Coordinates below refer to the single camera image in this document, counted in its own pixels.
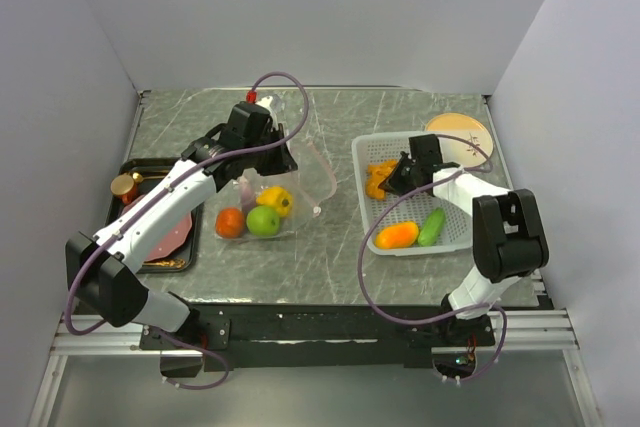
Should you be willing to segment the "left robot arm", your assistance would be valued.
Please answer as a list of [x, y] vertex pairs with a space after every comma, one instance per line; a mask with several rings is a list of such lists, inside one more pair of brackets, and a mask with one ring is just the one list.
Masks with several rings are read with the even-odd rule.
[[191, 142], [127, 213], [93, 235], [78, 232], [67, 241], [68, 299], [81, 300], [114, 327], [149, 325], [162, 329], [172, 346], [191, 346], [199, 334], [194, 309], [174, 294], [149, 289], [136, 273], [186, 215], [245, 170], [266, 176], [296, 170], [288, 139], [268, 108], [236, 104], [228, 120]]

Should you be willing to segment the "purple eggplant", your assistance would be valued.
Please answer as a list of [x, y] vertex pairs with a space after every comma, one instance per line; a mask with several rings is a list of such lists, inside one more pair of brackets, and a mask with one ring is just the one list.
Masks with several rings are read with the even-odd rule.
[[241, 177], [238, 185], [241, 210], [247, 215], [256, 206], [256, 194], [253, 185], [247, 178]]

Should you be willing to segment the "green apple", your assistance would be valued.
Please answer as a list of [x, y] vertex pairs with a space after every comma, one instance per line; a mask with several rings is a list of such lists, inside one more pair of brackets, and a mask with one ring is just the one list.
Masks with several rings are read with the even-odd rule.
[[246, 217], [249, 232], [259, 237], [273, 237], [280, 231], [280, 216], [270, 206], [258, 205]]

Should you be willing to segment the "yellow bell pepper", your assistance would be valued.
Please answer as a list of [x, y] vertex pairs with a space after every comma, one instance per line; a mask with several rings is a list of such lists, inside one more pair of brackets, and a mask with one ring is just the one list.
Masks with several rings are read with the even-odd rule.
[[293, 208], [292, 194], [281, 186], [272, 186], [263, 190], [256, 198], [256, 204], [273, 208], [281, 217], [288, 217]]

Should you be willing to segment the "orange pumpkin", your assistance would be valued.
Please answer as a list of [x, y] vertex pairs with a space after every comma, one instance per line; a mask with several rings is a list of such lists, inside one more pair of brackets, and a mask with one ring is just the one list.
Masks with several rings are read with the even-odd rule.
[[215, 231], [219, 237], [225, 239], [242, 236], [245, 231], [244, 213], [235, 207], [220, 210], [216, 217]]

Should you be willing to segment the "clear zip top bag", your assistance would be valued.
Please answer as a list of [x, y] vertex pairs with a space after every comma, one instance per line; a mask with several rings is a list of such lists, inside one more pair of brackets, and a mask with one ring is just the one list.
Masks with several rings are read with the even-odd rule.
[[[245, 231], [235, 239], [218, 238], [226, 241], [258, 241], [271, 240], [294, 234], [305, 224], [317, 218], [321, 212], [321, 203], [337, 190], [337, 180], [329, 162], [321, 155], [310, 140], [292, 141], [289, 143], [290, 152], [298, 164], [295, 172], [263, 177], [253, 169], [247, 169], [241, 177], [247, 178], [253, 185], [256, 198], [265, 189], [281, 186], [289, 191], [293, 198], [293, 208], [288, 217], [280, 217], [280, 231], [273, 237], [259, 237], [251, 234], [247, 229], [245, 216]], [[216, 217], [220, 210], [235, 207], [241, 210], [238, 179], [230, 182], [212, 201], [216, 210]]]

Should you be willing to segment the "orange fried food piece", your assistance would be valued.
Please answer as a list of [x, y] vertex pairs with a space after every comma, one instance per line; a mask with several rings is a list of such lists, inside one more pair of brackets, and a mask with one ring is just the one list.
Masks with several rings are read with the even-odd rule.
[[369, 198], [379, 201], [386, 198], [386, 192], [380, 187], [380, 184], [392, 173], [397, 163], [397, 160], [387, 160], [382, 163], [368, 165], [365, 194]]

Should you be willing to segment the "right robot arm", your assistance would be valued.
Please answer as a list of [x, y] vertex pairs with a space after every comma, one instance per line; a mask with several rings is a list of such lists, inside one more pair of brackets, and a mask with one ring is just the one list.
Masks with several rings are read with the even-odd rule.
[[473, 267], [441, 302], [429, 323], [449, 345], [460, 345], [489, 325], [488, 312], [519, 280], [546, 266], [549, 248], [536, 198], [528, 189], [490, 184], [455, 162], [443, 160], [447, 134], [409, 139], [409, 150], [381, 183], [401, 200], [426, 193], [467, 214], [472, 224]]

